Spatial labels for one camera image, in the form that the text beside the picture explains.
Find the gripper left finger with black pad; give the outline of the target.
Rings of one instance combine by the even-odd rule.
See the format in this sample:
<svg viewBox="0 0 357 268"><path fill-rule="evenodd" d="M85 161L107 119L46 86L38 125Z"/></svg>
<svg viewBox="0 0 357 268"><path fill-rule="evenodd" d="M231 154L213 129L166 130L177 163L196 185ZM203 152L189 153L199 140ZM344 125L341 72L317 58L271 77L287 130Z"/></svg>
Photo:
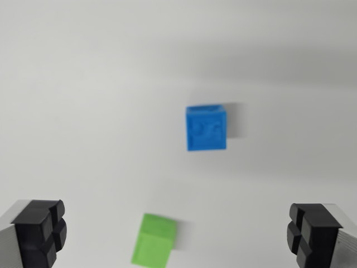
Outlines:
<svg viewBox="0 0 357 268"><path fill-rule="evenodd" d="M67 235L62 200L17 200L1 216L1 267L53 267Z"/></svg>

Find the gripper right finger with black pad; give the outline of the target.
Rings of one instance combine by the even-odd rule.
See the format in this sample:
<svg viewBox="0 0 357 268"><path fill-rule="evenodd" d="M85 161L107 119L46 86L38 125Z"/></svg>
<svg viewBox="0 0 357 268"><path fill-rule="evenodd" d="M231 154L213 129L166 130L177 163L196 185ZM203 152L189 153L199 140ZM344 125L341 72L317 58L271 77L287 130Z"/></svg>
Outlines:
<svg viewBox="0 0 357 268"><path fill-rule="evenodd" d="M293 203L287 243L299 267L356 267L356 224L336 204Z"/></svg>

